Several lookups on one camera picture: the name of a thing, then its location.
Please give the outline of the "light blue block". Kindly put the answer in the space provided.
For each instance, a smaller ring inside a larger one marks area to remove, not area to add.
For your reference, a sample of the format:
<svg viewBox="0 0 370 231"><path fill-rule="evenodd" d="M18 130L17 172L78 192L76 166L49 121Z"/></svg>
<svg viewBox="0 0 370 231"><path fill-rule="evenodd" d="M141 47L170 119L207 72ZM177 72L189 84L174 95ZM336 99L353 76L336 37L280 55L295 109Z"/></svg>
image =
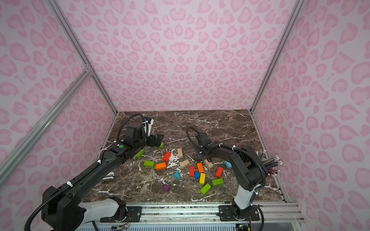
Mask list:
<svg viewBox="0 0 370 231"><path fill-rule="evenodd" d="M231 168L232 168L232 165L231 165L231 163L230 163L230 162L224 161L224 163L225 163L225 165L226 165L226 167L227 167L228 169L231 169Z"/></svg>

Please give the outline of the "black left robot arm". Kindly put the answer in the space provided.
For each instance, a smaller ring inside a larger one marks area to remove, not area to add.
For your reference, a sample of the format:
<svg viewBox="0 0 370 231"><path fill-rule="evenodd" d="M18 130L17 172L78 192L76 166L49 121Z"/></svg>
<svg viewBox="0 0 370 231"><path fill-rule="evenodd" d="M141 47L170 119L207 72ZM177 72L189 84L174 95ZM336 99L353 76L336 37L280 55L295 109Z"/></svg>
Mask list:
<svg viewBox="0 0 370 231"><path fill-rule="evenodd" d="M41 219L55 231L75 231L84 223L104 217L116 217L122 220L126 216L125 202L118 198L109 198L90 206L83 203L85 196L111 171L134 157L144 147L159 147L163 135L150 133L154 120L140 113L129 118L140 117L141 122L130 124L124 136L119 128L116 141L100 153L97 161L72 180L58 188L53 186L44 191L42 204L27 219L24 229L29 231L35 217L41 213Z"/></svg>

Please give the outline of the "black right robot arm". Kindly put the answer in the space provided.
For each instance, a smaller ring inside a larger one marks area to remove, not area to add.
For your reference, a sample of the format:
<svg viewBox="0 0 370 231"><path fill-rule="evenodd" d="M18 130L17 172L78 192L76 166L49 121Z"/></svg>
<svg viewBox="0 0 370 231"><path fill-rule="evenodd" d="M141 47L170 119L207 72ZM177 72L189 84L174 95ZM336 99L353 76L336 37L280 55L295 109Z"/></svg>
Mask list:
<svg viewBox="0 0 370 231"><path fill-rule="evenodd" d="M220 219L245 220L252 214L252 206L258 191L263 189L268 175L267 168L248 145L241 148L213 142L205 132L199 132L193 127L186 130L187 137L196 149L196 156L211 161L222 159L232 165L234 175L239 184L237 195L227 212L222 208Z"/></svg>

